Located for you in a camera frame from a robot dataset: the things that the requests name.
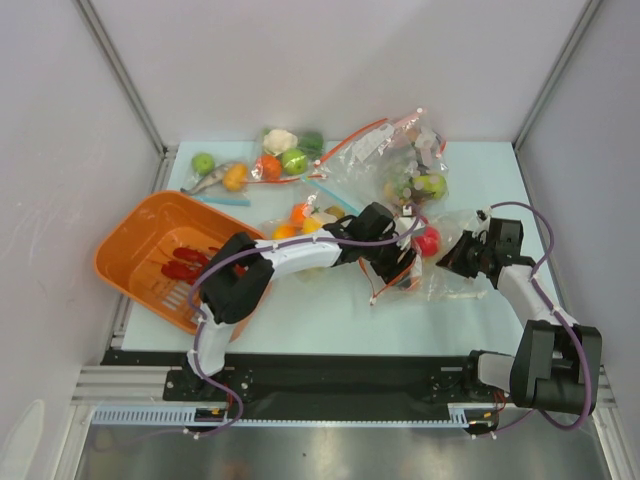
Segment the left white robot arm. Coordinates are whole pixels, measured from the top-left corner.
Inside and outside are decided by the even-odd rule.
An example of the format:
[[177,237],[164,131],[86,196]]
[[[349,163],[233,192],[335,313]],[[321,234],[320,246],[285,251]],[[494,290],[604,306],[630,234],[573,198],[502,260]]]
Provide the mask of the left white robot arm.
[[373,202],[357,216],[347,215],[314,232],[283,240],[254,240],[245,232],[232,237],[214,255],[188,294],[198,326],[187,353],[191,368],[185,388],[199,400],[220,388],[225,351],[236,326],[250,317],[270,284],[283,276],[315,268],[333,268],[364,260],[387,285],[397,283],[418,254],[412,237],[425,221],[408,206],[396,217]]

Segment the red plastic lobster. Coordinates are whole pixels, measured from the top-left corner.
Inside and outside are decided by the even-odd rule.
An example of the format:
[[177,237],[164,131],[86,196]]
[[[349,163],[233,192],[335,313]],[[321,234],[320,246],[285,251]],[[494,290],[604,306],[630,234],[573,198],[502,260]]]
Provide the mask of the red plastic lobster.
[[167,260],[161,264],[160,272],[170,280],[193,284],[212,259],[211,253],[217,251],[217,248],[213,248],[205,253],[189,247],[178,247],[170,254],[163,252]]

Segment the zip bag with orange seal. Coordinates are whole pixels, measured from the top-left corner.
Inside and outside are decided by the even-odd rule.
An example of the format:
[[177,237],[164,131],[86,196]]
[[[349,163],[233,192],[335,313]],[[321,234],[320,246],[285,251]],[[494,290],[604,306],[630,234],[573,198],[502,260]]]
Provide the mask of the zip bag with orange seal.
[[464,278],[455,275],[436,265],[456,242],[461,238],[465,230],[475,230],[477,227],[476,213],[472,210],[457,210],[439,213],[427,217],[426,228],[435,227],[441,236],[440,251],[434,257],[422,258],[414,245],[417,257],[409,276],[393,286],[385,286],[379,280],[373,280],[373,271],[364,260],[359,261],[359,266],[370,283],[371,306],[391,301],[406,299],[441,301],[458,299],[481,299],[487,294],[487,288],[483,287],[479,280]]

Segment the red apple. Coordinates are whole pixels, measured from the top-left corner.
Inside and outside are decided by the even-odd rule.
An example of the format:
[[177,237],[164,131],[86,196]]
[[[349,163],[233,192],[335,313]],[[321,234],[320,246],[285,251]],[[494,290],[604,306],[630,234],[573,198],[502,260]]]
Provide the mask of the red apple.
[[434,257],[440,251],[441,236],[439,231],[428,226],[425,231],[414,238],[414,245],[422,258]]

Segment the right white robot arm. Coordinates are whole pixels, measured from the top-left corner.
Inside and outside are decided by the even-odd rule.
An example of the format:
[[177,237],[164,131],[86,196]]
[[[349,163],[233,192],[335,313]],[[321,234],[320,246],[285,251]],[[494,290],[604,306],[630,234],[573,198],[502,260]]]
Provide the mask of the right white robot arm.
[[489,217],[481,230],[463,231],[437,262],[466,279],[484,275],[523,326],[515,354],[470,354],[462,391],[484,401],[498,388],[518,407],[584,418],[597,402],[601,333],[553,302],[537,277],[536,262],[521,254],[523,238],[520,221]]

